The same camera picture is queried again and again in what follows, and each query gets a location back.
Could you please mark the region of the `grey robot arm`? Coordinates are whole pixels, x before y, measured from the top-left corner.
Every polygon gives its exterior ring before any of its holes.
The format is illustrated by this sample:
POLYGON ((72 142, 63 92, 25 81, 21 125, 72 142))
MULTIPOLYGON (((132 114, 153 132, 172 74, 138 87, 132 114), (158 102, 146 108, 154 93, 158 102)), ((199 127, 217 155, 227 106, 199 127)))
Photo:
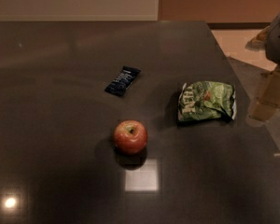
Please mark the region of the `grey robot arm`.
POLYGON ((248 116, 265 122, 280 109, 280 12, 270 24, 265 43, 266 58, 275 63, 271 72, 261 76, 248 116))

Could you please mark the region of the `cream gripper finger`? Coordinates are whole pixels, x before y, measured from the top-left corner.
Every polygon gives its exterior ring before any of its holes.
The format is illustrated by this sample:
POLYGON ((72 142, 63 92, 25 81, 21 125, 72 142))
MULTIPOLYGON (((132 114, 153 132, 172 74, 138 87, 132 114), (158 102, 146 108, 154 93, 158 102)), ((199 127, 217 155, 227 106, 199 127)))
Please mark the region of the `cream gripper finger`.
POLYGON ((256 96, 248 109, 250 118, 269 120, 280 109, 280 66, 261 76, 256 96))

